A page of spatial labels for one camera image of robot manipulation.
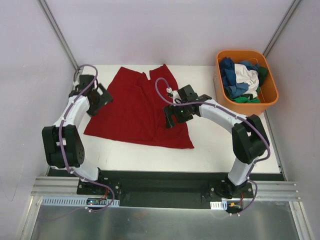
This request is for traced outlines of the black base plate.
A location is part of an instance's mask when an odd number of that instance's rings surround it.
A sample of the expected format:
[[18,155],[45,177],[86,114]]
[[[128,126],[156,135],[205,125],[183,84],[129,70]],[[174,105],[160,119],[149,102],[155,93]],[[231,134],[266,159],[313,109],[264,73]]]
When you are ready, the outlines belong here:
[[209,209],[222,199],[251,199],[253,187],[230,187],[226,173],[103,170],[99,183],[122,207]]

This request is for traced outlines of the aluminium corner post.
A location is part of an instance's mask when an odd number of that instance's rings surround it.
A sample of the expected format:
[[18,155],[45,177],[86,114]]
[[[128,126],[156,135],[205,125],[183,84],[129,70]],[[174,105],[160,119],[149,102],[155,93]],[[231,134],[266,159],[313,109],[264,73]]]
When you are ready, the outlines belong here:
[[272,34],[270,40],[268,41],[264,51],[263,55],[265,58],[268,57],[268,55],[271,53],[273,48],[275,47],[277,41],[280,39],[282,33],[285,31],[286,27],[288,26],[290,20],[300,7],[303,0],[293,0],[288,9],[286,10],[285,14],[283,15],[282,19],[280,20],[277,28],[275,29],[274,33]]
[[37,0],[37,3],[39,4],[45,18],[47,19],[54,35],[56,36],[64,54],[66,55],[69,63],[71,64],[72,68],[76,70],[79,67],[79,64],[72,53],[72,50],[67,43],[67,40],[46,0]]

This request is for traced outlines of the aluminium frame rail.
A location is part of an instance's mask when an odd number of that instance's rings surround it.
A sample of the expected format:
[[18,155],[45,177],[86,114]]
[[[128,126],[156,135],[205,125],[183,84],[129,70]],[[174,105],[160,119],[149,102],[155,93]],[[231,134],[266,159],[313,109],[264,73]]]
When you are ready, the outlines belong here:
[[[79,179],[77,177],[39,176],[31,190],[32,196],[75,196]],[[261,181],[257,184],[259,201],[301,202],[302,195],[292,181]]]

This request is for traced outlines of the blue t-shirt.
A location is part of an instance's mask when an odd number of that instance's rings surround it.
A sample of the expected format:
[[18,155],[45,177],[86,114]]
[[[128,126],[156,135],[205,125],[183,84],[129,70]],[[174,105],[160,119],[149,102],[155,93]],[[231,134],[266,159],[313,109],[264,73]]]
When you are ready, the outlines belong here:
[[235,63],[230,57],[224,57],[218,65],[224,92],[231,100],[236,93],[235,64],[238,63]]

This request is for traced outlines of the red t-shirt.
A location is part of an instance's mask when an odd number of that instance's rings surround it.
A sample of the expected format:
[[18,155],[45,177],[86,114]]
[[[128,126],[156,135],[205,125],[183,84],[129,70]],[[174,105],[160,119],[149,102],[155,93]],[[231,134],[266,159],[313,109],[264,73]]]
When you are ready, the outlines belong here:
[[193,149],[186,123],[166,127],[160,96],[166,88],[178,89],[178,84],[164,64],[150,70],[149,75],[121,67],[107,91],[113,101],[91,117],[84,134],[103,139],[173,149]]

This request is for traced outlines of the left aluminium corner post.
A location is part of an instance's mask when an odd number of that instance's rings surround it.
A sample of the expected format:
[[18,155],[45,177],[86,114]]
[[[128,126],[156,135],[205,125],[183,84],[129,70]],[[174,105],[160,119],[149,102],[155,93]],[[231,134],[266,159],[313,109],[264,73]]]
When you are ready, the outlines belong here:
[[76,70],[79,67],[79,64],[72,53],[72,50],[67,43],[67,40],[46,0],[37,0],[37,3],[39,4],[45,18],[47,19],[54,35],[56,36],[64,54],[66,55],[69,63],[71,64],[72,68]]

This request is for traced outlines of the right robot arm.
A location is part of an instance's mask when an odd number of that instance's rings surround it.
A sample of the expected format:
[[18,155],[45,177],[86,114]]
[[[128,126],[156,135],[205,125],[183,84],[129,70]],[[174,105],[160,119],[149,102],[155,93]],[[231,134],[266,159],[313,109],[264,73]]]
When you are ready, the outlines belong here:
[[255,114],[246,116],[236,113],[206,94],[199,96],[193,93],[190,97],[182,97],[174,90],[168,93],[168,97],[171,100],[163,109],[167,128],[175,126],[173,116],[178,123],[185,123],[197,115],[218,124],[231,134],[235,160],[226,179],[214,190],[222,198],[237,197],[242,193],[255,165],[271,155],[270,142],[261,119]]

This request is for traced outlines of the white t-shirt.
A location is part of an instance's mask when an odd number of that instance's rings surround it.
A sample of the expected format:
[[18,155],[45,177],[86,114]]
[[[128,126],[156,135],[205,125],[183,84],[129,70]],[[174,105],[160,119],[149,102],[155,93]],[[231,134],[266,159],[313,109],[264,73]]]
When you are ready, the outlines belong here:
[[243,64],[234,65],[236,83],[238,87],[244,87],[243,94],[250,94],[253,98],[258,96],[259,78],[256,70],[248,70]]

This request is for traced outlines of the orange plastic basket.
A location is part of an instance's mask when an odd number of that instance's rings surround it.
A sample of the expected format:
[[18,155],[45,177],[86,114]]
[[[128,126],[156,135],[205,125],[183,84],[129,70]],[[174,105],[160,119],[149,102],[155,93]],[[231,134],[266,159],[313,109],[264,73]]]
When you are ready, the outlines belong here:
[[213,83],[216,101],[239,114],[260,115],[279,99],[267,59],[255,50],[218,52]]

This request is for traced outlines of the right aluminium corner post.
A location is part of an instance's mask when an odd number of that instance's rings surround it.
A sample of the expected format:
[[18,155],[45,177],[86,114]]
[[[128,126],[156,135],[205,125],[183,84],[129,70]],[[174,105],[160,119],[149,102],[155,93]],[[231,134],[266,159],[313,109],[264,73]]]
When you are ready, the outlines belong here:
[[268,41],[264,51],[263,55],[265,58],[268,57],[268,55],[271,53],[273,48],[275,47],[277,41],[280,39],[282,33],[285,31],[286,27],[288,26],[290,20],[300,7],[303,0],[293,0],[288,9],[286,10],[285,14],[283,15],[282,19],[280,20],[277,28],[275,29],[274,33],[272,34],[270,40]]

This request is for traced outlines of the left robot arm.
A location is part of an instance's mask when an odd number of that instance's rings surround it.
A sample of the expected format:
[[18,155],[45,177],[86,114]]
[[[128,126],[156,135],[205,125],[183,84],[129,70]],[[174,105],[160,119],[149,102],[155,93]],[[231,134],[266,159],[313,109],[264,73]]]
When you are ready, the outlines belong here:
[[106,183],[99,167],[86,159],[78,128],[86,114],[90,117],[97,115],[99,109],[113,101],[113,97],[100,83],[89,87],[83,94],[81,90],[77,85],[71,91],[60,118],[42,129],[42,141],[49,166],[66,170],[82,182],[89,182],[89,190],[99,195],[105,191]]

